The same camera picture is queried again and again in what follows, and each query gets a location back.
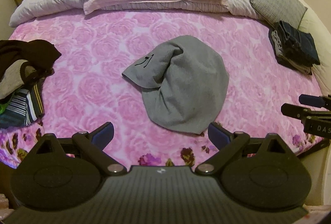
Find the cream padded headboard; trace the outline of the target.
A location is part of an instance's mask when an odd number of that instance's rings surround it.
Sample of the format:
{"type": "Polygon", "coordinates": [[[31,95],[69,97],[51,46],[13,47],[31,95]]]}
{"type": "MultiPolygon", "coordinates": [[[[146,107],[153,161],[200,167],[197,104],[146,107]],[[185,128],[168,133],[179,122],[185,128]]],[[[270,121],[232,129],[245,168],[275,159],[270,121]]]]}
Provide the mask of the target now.
{"type": "Polygon", "coordinates": [[[320,65],[314,65],[312,70],[322,94],[328,95],[331,87],[331,35],[313,9],[304,0],[299,1],[307,7],[299,30],[310,33],[314,39],[320,65]]]}

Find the dark brown garment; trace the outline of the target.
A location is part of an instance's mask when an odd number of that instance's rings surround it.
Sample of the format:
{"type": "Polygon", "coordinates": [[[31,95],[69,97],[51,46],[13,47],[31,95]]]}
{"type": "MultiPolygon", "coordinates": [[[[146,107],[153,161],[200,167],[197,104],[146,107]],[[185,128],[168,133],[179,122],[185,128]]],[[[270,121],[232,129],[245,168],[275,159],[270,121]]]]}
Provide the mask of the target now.
{"type": "Polygon", "coordinates": [[[49,74],[61,53],[46,40],[1,40],[1,78],[17,60],[26,60],[40,75],[49,74]]]}

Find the grey folded garment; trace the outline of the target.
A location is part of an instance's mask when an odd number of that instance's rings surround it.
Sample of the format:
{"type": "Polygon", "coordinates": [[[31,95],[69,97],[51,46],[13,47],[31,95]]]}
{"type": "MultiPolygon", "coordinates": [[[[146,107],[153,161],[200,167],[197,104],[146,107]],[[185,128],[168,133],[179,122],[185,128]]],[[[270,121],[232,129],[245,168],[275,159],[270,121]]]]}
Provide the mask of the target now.
{"type": "Polygon", "coordinates": [[[281,43],[277,30],[269,30],[269,41],[273,48],[274,55],[278,64],[289,69],[299,71],[304,75],[312,75],[311,67],[304,66],[293,59],[292,53],[286,53],[281,43]]]}

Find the striped garment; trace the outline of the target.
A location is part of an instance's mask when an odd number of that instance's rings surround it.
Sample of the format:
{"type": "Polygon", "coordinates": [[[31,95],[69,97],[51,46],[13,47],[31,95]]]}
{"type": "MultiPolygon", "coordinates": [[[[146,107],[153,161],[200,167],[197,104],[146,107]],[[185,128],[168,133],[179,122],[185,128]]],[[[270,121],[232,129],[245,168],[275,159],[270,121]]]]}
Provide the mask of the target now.
{"type": "Polygon", "coordinates": [[[27,127],[44,115],[43,80],[16,90],[1,110],[1,128],[27,127]]]}

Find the grey garment in pile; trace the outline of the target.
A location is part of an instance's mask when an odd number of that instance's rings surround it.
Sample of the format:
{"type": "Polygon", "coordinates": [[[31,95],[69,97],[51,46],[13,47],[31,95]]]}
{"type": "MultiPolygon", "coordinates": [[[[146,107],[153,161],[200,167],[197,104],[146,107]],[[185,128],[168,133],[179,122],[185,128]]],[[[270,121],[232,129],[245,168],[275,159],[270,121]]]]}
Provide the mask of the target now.
{"type": "Polygon", "coordinates": [[[17,60],[11,64],[1,78],[1,99],[6,98],[21,86],[36,79],[38,72],[27,60],[17,60]]]}

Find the dark navy folded garment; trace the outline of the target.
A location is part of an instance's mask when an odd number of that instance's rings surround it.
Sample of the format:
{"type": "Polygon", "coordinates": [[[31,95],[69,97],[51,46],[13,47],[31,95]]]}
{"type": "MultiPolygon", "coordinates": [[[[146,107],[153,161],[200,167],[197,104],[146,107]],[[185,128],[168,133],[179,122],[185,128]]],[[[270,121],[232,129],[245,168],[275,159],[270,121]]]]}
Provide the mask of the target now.
{"type": "Polygon", "coordinates": [[[284,51],[292,53],[296,62],[311,68],[313,65],[320,65],[315,42],[310,33],[295,29],[284,21],[276,23],[271,30],[277,30],[284,51]]]}

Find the grey T-shirt black print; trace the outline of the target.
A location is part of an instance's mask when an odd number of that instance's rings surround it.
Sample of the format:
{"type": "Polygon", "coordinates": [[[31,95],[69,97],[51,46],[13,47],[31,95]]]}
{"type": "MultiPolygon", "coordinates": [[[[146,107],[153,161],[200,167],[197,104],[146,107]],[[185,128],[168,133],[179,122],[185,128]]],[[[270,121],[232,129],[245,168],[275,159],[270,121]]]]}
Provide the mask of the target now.
{"type": "Polygon", "coordinates": [[[222,57],[190,35],[157,45],[122,75],[141,89],[151,121],[192,134],[202,133],[219,115],[229,84],[222,57]]]}

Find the grey woven cushion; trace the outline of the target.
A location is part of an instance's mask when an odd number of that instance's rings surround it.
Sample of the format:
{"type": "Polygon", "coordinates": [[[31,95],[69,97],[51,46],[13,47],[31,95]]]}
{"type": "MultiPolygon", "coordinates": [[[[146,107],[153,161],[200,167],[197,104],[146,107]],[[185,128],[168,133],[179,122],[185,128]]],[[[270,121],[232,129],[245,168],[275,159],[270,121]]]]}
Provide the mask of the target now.
{"type": "Polygon", "coordinates": [[[250,4],[271,26],[284,21],[295,29],[307,10],[299,0],[250,0],[250,4]]]}

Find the white striped duvet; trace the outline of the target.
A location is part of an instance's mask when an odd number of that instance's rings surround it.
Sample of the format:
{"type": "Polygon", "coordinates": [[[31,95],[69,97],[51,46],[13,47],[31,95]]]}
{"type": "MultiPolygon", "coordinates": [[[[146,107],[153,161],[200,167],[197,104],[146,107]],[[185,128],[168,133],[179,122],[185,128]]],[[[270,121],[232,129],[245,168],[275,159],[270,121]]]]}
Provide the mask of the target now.
{"type": "MultiPolygon", "coordinates": [[[[11,15],[9,26],[18,25],[36,17],[63,12],[74,8],[82,9],[85,0],[23,0],[11,15]]],[[[227,6],[211,3],[198,3],[190,0],[180,0],[173,3],[143,2],[107,5],[105,11],[123,10],[185,10],[193,12],[223,13],[234,16],[244,16],[260,19],[260,15],[252,8],[250,0],[228,0],[227,6]]]]}

